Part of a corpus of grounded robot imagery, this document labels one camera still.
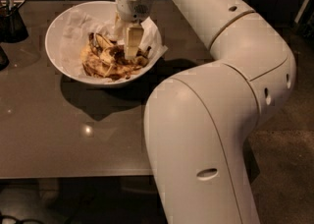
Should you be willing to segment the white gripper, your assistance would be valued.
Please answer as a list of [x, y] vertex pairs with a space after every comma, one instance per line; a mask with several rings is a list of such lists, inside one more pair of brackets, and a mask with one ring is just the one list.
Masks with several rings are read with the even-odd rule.
[[127, 22], [142, 22], [150, 15], [153, 0], [116, 0], [117, 13], [113, 25], [112, 39], [125, 39], [125, 57], [133, 59], [138, 51], [144, 29], [141, 24]]

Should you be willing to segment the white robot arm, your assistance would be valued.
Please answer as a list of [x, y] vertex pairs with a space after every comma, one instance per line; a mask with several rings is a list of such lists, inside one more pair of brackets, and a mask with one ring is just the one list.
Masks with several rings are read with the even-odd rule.
[[[296, 64], [277, 32], [242, 0], [172, 0], [212, 62], [177, 73], [147, 99], [144, 137], [168, 224], [260, 224], [243, 144], [276, 114]], [[119, 17], [152, 0], [116, 0]]]

